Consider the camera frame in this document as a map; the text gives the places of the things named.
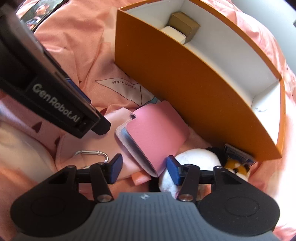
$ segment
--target pink fabric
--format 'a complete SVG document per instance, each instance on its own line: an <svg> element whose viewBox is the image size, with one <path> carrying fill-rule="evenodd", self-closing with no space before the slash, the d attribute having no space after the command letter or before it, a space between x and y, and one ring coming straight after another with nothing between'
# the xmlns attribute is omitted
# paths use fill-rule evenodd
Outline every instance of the pink fabric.
<svg viewBox="0 0 296 241"><path fill-rule="evenodd" d="M201 138L196 132L189 127L189 137L184 142L184 144L179 148L176 155L179 155L180 153L183 153L187 150L200 148L205 149L211 147L209 143L207 143L203 138Z"/></svg>
<svg viewBox="0 0 296 241"><path fill-rule="evenodd" d="M147 172L145 172L144 170L141 170L139 172L132 174L131 178L136 186L141 185L141 184L146 183L151 180L151 176Z"/></svg>
<svg viewBox="0 0 296 241"><path fill-rule="evenodd" d="M135 118L126 124L126 130L159 177L165 169L166 157L176 155L188 138L188 126L167 101L147 104L133 115Z"/></svg>
<svg viewBox="0 0 296 241"><path fill-rule="evenodd" d="M38 183L57 171L52 156L44 146L2 121L0 153L0 166L20 171Z"/></svg>
<svg viewBox="0 0 296 241"><path fill-rule="evenodd" d="M33 4L33 1L27 0L19 10L19 14L23 14L22 12L29 8L28 4ZM122 78L135 83L114 64L113 59L116 8L137 1L70 0L68 4L44 21L35 32L36 37L57 59L73 81L93 100L94 106L106 113L121 107L134 110L139 106L132 100L96 82L96 80ZM242 13L230 0L203 1L245 31L270 58L284 78L287 93L284 156L279 162L268 161L259 164L250 177L250 182L270 193L279 203L281 217L275 234L282 240L288 241L296 230L296 223L293 221L296 216L295 208L290 201L293 198L287 198L293 194L291 187L295 185L295 174L293 173L296 156L293 148L296 144L294 125L296 108L293 102L296 101L295 75L288 67L279 45L266 27ZM54 156L56 145L63 132L19 105L9 96L3 93L0 93L0 96L2 98L0 101L1 119L40 141ZM15 184L13 180L8 180L13 185ZM21 187L22 183L17 183L17 186L16 189ZM11 197L21 192L9 187L9 183L6 184L3 191L8 194L8 200L12 201Z"/></svg>
<svg viewBox="0 0 296 241"><path fill-rule="evenodd" d="M17 234L9 214L13 201L35 185L21 171L0 167L0 237L4 240L11 240Z"/></svg>
<svg viewBox="0 0 296 241"><path fill-rule="evenodd" d="M119 174L118 180L129 177L142 168L136 163L131 154L115 138L116 128L130 119L131 112L125 108L111 112L105 115L106 119L111 123L110 130L102 136L97 135L93 131L89 131L78 139L70 134L65 134L60 142L56 155L56 167L58 170L68 165L75 165L77 168L84 168L93 163L103 161L104 157L97 155L73 155L79 150L99 150L106 153L111 160L117 153L121 153L123 157L123 166Z"/></svg>

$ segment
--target pink bedsheet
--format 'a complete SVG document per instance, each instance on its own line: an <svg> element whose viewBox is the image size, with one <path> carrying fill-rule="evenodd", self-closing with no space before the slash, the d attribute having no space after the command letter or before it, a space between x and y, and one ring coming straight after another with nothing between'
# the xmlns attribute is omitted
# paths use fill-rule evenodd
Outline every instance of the pink bedsheet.
<svg viewBox="0 0 296 241"><path fill-rule="evenodd" d="M27 0L18 14L21 16ZM116 9L138 0L70 0L36 30L35 35L61 64L73 81L92 99L102 113L121 107L140 106L132 89L119 84L136 82L114 64ZM284 78L286 88L286 136L280 161L267 161L253 168L250 182L276 199L281 217L274 233L288 241L296 233L296 210L291 186L295 184L296 95L295 75L270 31L242 13L230 0L203 0L245 31L271 59ZM1 119L40 141L54 156L63 132L32 114L9 96L0 101Z"/></svg>
<svg viewBox="0 0 296 241"><path fill-rule="evenodd" d="M10 207L13 201L30 190L36 183L22 172L0 167L0 237L11 240L17 230L10 218Z"/></svg>

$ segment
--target stuffed animal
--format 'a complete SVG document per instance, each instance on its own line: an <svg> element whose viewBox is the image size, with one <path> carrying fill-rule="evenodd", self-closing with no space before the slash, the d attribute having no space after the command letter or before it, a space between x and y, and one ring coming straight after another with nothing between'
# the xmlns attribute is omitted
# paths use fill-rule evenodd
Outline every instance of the stuffed animal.
<svg viewBox="0 0 296 241"><path fill-rule="evenodd" d="M181 164L193 164L201 170L213 170L215 166L223 166L240 178L248 181L249 168L241 165L238 161L227 159L224 150L210 147L206 149L191 149L177 155L176 160ZM181 186L176 186L166 169L159 177L159 189L161 192L169 191L174 198L177 197ZM210 184L200 184L198 187L197 200L211 192Z"/></svg>

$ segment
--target pink leather case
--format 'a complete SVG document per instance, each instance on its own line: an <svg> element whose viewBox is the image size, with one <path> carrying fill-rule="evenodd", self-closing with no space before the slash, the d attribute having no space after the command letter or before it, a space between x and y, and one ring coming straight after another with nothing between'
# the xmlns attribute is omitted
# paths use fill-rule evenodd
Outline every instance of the pink leather case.
<svg viewBox="0 0 296 241"><path fill-rule="evenodd" d="M189 128L167 101L147 104L132 115L135 118L127 122L126 131L147 159L136 160L144 170L147 165L141 162L148 161L159 176L165 169L166 157L176 155L188 138Z"/></svg>

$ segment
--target open cardboard box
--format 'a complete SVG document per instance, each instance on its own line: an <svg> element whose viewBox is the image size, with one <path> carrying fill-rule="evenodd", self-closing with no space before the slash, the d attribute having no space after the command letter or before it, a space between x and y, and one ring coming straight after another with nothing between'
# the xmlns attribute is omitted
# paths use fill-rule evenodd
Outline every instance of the open cardboard box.
<svg viewBox="0 0 296 241"><path fill-rule="evenodd" d="M184 45L160 31L178 11L200 24ZM257 161L281 158L280 73L251 38L201 0L148 0L119 9L115 63L169 101L212 145L229 143Z"/></svg>

